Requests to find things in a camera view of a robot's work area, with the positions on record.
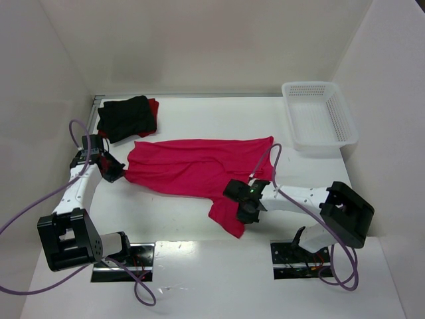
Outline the pink t shirt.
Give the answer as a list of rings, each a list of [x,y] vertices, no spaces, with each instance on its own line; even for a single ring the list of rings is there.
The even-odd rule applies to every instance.
[[[237,203],[223,195],[232,179],[248,182],[250,175],[271,180],[270,152],[274,138],[254,140],[170,140],[136,142],[124,176],[158,193],[210,199],[209,217],[227,233],[240,238],[245,226],[236,218]]]

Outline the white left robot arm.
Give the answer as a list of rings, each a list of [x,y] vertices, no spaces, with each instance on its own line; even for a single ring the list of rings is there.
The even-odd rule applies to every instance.
[[[105,149],[101,135],[82,137],[82,149],[70,163],[71,184],[52,214],[41,217],[37,223],[50,270],[56,272],[130,255],[129,239],[123,231],[101,235],[89,216],[98,184],[113,183],[123,176],[124,164]]]

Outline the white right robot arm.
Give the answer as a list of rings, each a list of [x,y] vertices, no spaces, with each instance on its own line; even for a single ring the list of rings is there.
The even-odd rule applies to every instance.
[[[309,252],[339,243],[352,249],[365,245],[375,209],[347,184],[334,181],[329,187],[277,186],[254,179],[228,182],[223,195],[238,204],[236,218],[244,223],[259,222],[261,211],[291,211],[312,217],[316,224],[301,227],[295,246]]]

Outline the white plastic basket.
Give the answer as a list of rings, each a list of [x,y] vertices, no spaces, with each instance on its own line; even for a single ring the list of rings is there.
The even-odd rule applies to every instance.
[[[287,82],[282,97],[295,149],[340,149],[358,142],[348,103],[334,82]]]

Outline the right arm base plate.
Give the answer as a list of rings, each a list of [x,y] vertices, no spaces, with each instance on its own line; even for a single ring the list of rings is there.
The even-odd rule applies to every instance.
[[[275,280],[333,278],[330,254],[327,247],[317,253],[309,253],[292,247],[290,241],[270,243]]]

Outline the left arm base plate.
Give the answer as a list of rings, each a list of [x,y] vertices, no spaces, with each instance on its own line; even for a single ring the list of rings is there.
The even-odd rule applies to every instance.
[[[154,243],[132,243],[130,253],[126,257],[117,257],[133,275],[140,276],[142,281],[151,282],[153,278]],[[120,266],[111,261],[102,261],[93,266],[91,283],[132,282],[133,278]]]

